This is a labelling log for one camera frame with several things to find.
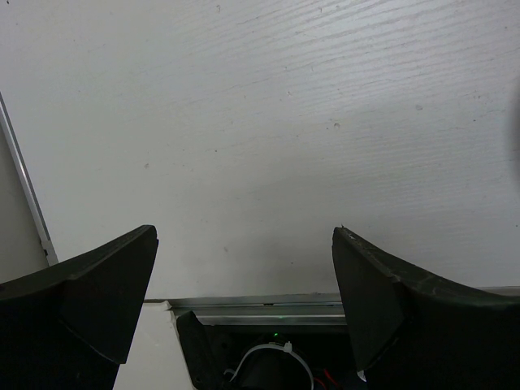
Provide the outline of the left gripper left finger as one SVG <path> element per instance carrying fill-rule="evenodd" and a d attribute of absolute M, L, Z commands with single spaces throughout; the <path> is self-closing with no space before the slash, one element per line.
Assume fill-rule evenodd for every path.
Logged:
<path fill-rule="evenodd" d="M 126 363 L 158 250 L 142 225 L 1 285 L 3 389 L 111 389 Z"/>

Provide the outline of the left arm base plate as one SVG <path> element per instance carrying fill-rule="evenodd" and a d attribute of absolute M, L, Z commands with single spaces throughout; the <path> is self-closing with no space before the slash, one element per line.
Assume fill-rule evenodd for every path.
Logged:
<path fill-rule="evenodd" d="M 519 300 L 516 287 L 479 290 Z M 340 290 L 183 299 L 167 308 L 195 388 L 311 389 L 315 371 L 340 362 L 360 375 Z"/>

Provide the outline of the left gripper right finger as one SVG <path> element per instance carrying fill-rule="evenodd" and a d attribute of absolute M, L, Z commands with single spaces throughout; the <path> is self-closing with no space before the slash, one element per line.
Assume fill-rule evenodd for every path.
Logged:
<path fill-rule="evenodd" d="M 333 232 L 332 257 L 368 388 L 518 388 L 517 297 L 445 279 L 345 227 Z"/>

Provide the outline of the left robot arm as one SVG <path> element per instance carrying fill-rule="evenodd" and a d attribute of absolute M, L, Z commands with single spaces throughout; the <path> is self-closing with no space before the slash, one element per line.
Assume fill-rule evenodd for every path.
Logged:
<path fill-rule="evenodd" d="M 144 225 L 1 287 L 4 389 L 110 389 L 127 359 L 158 249 Z M 348 341 L 320 357 L 264 336 L 236 359 L 193 312 L 176 322 L 197 389 L 312 389 L 346 362 L 369 389 L 516 389 L 519 300 L 455 283 L 386 253 L 346 227 L 332 257 Z"/>

